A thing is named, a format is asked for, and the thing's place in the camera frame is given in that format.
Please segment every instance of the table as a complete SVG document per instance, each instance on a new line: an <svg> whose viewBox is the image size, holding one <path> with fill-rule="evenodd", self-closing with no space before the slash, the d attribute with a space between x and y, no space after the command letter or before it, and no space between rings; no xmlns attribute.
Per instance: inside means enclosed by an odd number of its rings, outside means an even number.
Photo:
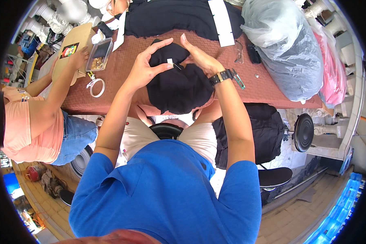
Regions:
<svg viewBox="0 0 366 244"><path fill-rule="evenodd" d="M116 32L114 31L113 41L115 41ZM194 46L198 46L210 56L215 57L225 68L234 68L236 70L246 87L244 90L241 90L239 85L234 82L243 102L268 103L279 109L322 107L322 102L318 95L307 100L304 105L300 102L288 100L275 85L263 64L252 64L250 62L246 49L246 43L250 42L245 34L242 34L238 38L243 46L244 57L244 63L240 64L234 62L236 59L234 46L222 48L218 41L210 41L199 37L195 32L172 30L162 35L148 37L146 39L143 37L125 36L124 43L116 51L111 53L106 69L94 72L96 78L101 78L106 83L104 93L98 98L92 97L89 89L85 88L88 82L90 82L90 78L88 76L79 78L69 89L62 109L69 114L106 114L115 94L129 75L136 56L151 45L156 38L163 40L173 37L174 43L180 44L180 36L182 33L186 34L189 42ZM96 83L93 88L94 94L98 94L101 87L101 82ZM213 93L210 100L202 107L208 106L214 99L216 99L215 93ZM139 89L135 93L132 103L139 105L147 116L160 115L160 110L151 105L146 87Z"/></svg>

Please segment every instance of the plastic bag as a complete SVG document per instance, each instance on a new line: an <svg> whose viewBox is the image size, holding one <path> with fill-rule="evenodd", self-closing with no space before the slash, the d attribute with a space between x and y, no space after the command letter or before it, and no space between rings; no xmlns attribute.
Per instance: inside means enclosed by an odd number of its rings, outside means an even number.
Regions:
<svg viewBox="0 0 366 244"><path fill-rule="evenodd" d="M333 35L314 18L308 18L307 21L320 45L324 62L323 87L318 95L328 108L333 109L342 103L346 95L345 66L339 59Z"/></svg>
<svg viewBox="0 0 366 244"><path fill-rule="evenodd" d="M245 0L225 0L225 1L236 6L243 6L245 3Z"/></svg>
<svg viewBox="0 0 366 244"><path fill-rule="evenodd" d="M245 23L240 28L270 59L292 47L305 21L292 0L247 0L241 15Z"/></svg>
<svg viewBox="0 0 366 244"><path fill-rule="evenodd" d="M323 59L302 11L292 0L247 0L241 27L279 90L291 101L316 95L323 85Z"/></svg>

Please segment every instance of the blue jeans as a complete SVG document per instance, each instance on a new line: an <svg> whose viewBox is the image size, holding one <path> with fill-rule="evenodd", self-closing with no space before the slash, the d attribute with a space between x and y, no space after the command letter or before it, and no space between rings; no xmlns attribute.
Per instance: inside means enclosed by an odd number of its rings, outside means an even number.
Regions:
<svg viewBox="0 0 366 244"><path fill-rule="evenodd" d="M94 122L63 114L63 139L58 158L53 165L71 162L90 143L94 142L98 128Z"/></svg>

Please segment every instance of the black thread spool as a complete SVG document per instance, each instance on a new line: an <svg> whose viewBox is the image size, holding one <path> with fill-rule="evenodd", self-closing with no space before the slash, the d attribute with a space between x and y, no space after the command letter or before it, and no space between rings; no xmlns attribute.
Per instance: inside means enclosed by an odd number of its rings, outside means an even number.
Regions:
<svg viewBox="0 0 366 244"><path fill-rule="evenodd" d="M106 38L112 37L112 30L106 25L105 22L99 22L98 28L106 36Z"/></svg>

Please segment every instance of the black watch strap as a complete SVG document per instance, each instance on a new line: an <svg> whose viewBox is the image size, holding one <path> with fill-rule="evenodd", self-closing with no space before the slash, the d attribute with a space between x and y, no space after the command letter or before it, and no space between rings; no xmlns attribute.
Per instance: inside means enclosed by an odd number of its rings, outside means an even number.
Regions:
<svg viewBox="0 0 366 244"><path fill-rule="evenodd" d="M210 77L209 80L210 80L211 86L215 86L215 84L221 83L222 81L229 79L229 78L232 79L233 75L232 75L232 72L229 69L227 69L227 70L221 71L221 72L215 74L214 76Z"/></svg>

